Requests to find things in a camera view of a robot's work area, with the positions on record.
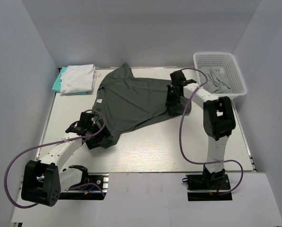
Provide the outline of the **dark grey t-shirt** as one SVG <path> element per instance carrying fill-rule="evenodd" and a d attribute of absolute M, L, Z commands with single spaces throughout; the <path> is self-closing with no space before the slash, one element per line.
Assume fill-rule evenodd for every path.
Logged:
<path fill-rule="evenodd" d="M 136 78 L 126 63 L 108 73 L 99 85 L 93 109 L 103 115 L 111 135 L 98 146 L 111 147 L 123 133 L 182 115 L 187 98 L 180 97 L 176 108 L 166 106 L 170 84 L 164 79 Z"/>

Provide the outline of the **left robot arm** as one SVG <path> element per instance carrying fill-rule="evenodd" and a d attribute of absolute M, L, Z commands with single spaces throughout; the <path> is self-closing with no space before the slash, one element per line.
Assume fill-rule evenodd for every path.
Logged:
<path fill-rule="evenodd" d="M 111 136 L 102 113 L 96 110 L 82 112 L 80 119 L 71 124 L 62 139 L 37 161 L 29 161 L 24 170 L 21 198 L 36 204 L 54 206 L 61 194 L 88 186 L 102 189 L 89 180 L 88 169 L 81 165 L 67 166 L 74 153 L 86 145 L 89 149 Z"/>

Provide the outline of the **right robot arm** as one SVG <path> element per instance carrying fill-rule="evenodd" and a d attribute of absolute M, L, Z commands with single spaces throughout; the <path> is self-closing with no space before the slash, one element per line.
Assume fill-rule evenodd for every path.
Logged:
<path fill-rule="evenodd" d="M 171 73 L 170 78 L 171 84 L 168 85 L 166 107 L 170 113 L 182 114 L 179 125 L 181 154 L 189 163 L 203 165 L 205 173 L 203 184 L 207 188 L 215 188 L 225 173 L 225 148 L 229 136 L 236 127 L 231 99 L 227 96 L 218 97 L 203 89 L 203 86 L 208 82 L 207 78 L 200 85 L 193 79 L 187 80 L 183 70 Z M 191 161 L 183 152 L 182 126 L 191 102 L 196 103 L 203 110 L 203 127 L 208 136 L 208 153 L 205 162 Z"/>

